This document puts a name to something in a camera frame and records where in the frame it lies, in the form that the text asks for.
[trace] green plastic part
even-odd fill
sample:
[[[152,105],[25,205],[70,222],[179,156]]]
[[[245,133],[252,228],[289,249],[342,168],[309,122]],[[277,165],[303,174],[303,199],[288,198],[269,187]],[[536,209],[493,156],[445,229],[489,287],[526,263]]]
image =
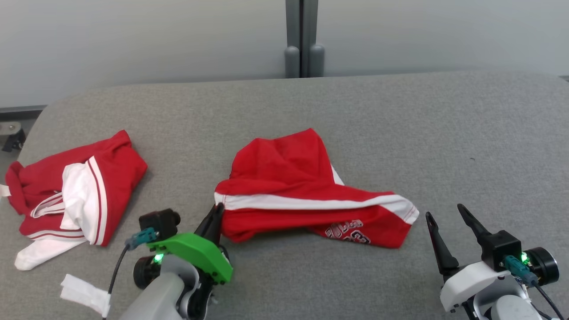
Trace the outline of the green plastic part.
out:
[[[171,253],[208,273],[214,281],[229,282],[233,267],[219,248],[195,233],[179,233],[163,241],[146,244],[156,254]]]

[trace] red garment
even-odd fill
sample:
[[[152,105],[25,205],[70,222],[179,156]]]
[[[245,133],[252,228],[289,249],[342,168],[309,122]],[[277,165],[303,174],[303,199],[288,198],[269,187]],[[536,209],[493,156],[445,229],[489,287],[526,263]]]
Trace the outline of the red garment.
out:
[[[76,228],[61,228],[66,196],[62,192],[64,169],[74,164],[79,165],[83,176],[69,178],[70,192],[94,193],[96,201],[79,208],[79,214],[89,215],[87,218],[68,221],[68,225],[77,224]],[[17,161],[12,163],[6,183],[10,204],[18,214],[25,215],[20,233],[34,240],[85,236],[92,244],[107,246],[146,168],[124,130],[110,139],[52,155],[27,167]],[[81,223],[89,219],[90,230],[81,230]]]
[[[419,211],[393,192],[343,184],[312,129],[241,149],[215,189],[222,233],[242,242],[259,232],[307,227],[331,239],[399,248]]]

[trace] green light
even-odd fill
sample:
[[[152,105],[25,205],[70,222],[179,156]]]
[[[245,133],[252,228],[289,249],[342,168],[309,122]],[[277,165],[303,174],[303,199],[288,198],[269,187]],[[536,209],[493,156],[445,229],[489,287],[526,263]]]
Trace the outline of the green light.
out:
[[[530,259],[527,257],[527,254],[525,252],[522,252],[522,263],[527,264],[529,262],[530,262]]]
[[[162,261],[162,258],[164,257],[164,253],[161,253],[159,255],[154,256],[154,262],[155,263],[160,263]]]

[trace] gray table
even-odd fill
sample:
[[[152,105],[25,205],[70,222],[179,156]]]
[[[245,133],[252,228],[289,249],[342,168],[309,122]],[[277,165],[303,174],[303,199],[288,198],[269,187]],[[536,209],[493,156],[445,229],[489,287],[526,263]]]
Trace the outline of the gray table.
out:
[[[98,319],[59,298],[66,273],[106,288],[139,215],[171,207],[182,215],[180,230],[193,231],[240,148],[310,127],[346,184],[393,190],[421,216],[399,250],[302,230],[242,244],[224,239],[235,274],[217,289],[210,319],[466,319],[443,311],[424,222],[433,212],[459,261],[479,261],[458,202],[491,231],[506,229],[525,249],[554,254],[562,277],[545,289],[569,314],[568,123],[569,84],[523,72],[133,85],[63,99],[36,122],[19,157],[24,165],[126,129],[149,170],[108,248],[83,244],[29,272],[13,266],[29,240],[2,201],[2,319]],[[139,294],[132,268],[147,254],[139,248],[125,257],[109,319]]]

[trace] white wall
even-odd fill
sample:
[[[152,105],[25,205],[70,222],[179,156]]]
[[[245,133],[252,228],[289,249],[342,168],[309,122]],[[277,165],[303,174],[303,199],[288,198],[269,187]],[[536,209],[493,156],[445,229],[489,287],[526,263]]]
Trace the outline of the white wall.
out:
[[[284,77],[284,7],[284,0],[0,0],[0,107],[111,85]]]
[[[325,0],[324,75],[506,67],[569,75],[567,0]]]

